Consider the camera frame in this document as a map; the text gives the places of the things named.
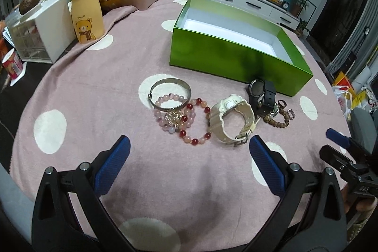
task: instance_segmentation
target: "human hand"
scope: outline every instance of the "human hand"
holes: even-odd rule
[[[348,201],[348,184],[346,184],[344,188],[341,190],[341,195],[343,196],[344,210],[345,210],[345,213],[347,213],[349,212],[351,206],[353,205]],[[363,213],[364,219],[366,219],[372,214],[376,206],[377,206],[376,197],[366,198],[357,204],[356,209],[358,212]]]

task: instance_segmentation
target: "black watch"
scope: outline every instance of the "black watch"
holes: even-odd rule
[[[264,117],[275,107],[275,85],[269,80],[255,79],[248,84],[249,104],[255,116]]]

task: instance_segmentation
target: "white polka dot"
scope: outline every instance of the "white polka dot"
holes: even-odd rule
[[[181,240],[168,224],[151,218],[134,218],[122,223],[120,231],[135,249],[152,252],[178,252]]]
[[[341,153],[343,153],[343,154],[346,154],[346,153],[347,153],[347,150],[346,150],[346,149],[342,148],[341,146],[339,146],[339,148],[340,148]]]
[[[187,2],[188,0],[174,0],[173,2],[177,2],[177,3],[179,3],[180,5],[185,5],[186,4],[186,2]]]
[[[168,74],[156,74],[156,75],[147,77],[139,86],[139,90],[138,90],[139,99],[141,100],[143,105],[146,106],[147,108],[152,109],[152,106],[147,98],[148,94],[150,93],[152,85],[156,83],[157,81],[164,78],[176,78],[176,77],[172,75],[168,75]],[[156,102],[160,96],[164,96],[164,94],[170,94],[170,93],[183,95],[185,98],[188,96],[185,89],[179,86],[178,84],[164,83],[154,88],[154,90],[152,91],[152,101]],[[169,100],[167,102],[164,102],[162,104],[162,107],[169,108],[169,107],[178,106],[180,104],[181,103],[179,101]]]
[[[319,79],[315,79],[315,83],[316,85],[318,86],[319,90],[324,94],[324,95],[327,95],[328,94],[328,91],[326,89],[326,86],[319,80]]]
[[[301,53],[301,55],[304,56],[305,52],[299,46],[296,45],[296,47],[297,47],[297,50]]]
[[[275,144],[273,142],[266,142],[266,145],[271,151],[275,151],[275,152],[280,153],[282,155],[282,157],[287,161],[287,157],[286,157],[284,150],[278,144]],[[261,174],[257,164],[253,160],[253,158],[252,158],[252,173],[255,176],[256,180],[260,184],[262,184],[263,186],[266,186],[266,187],[268,186],[268,184],[266,183],[264,177],[262,176],[262,174]]]
[[[111,34],[107,34],[100,41],[94,43],[90,48],[87,48],[86,50],[98,51],[100,49],[109,47],[112,43],[113,43],[113,36]]]
[[[67,121],[59,110],[40,114],[34,122],[34,138],[39,149],[46,154],[54,154],[63,144]]]
[[[175,26],[176,24],[176,20],[174,19],[169,19],[167,21],[164,21],[161,23],[161,26],[167,30],[167,31],[170,31],[170,32],[173,32],[173,27]]]
[[[301,96],[300,104],[303,112],[311,120],[315,121],[318,118],[318,111],[314,103],[306,96]]]

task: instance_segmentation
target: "plastic storage box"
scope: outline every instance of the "plastic storage box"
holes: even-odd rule
[[[68,0],[38,4],[9,33],[23,61],[54,63],[76,38]]]

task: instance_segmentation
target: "yellow bag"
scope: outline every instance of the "yellow bag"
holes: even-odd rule
[[[351,109],[354,109],[356,107],[360,107],[362,108],[362,103],[363,101],[367,100],[367,97],[366,97],[366,90],[360,92],[359,94],[356,95],[355,98],[353,98],[353,101],[352,101],[352,108]]]

